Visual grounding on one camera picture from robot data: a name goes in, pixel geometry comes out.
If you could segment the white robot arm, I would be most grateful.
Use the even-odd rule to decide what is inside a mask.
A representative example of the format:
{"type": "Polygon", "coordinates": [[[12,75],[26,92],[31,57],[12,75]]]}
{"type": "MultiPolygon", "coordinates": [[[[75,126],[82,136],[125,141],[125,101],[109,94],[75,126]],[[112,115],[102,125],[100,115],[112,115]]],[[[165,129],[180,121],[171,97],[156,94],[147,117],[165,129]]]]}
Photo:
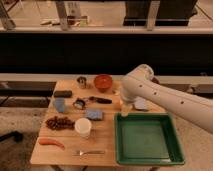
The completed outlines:
{"type": "Polygon", "coordinates": [[[120,90],[123,103],[133,104],[137,97],[147,99],[213,134],[213,100],[164,87],[153,78],[154,71],[147,64],[125,75],[120,90]]]}

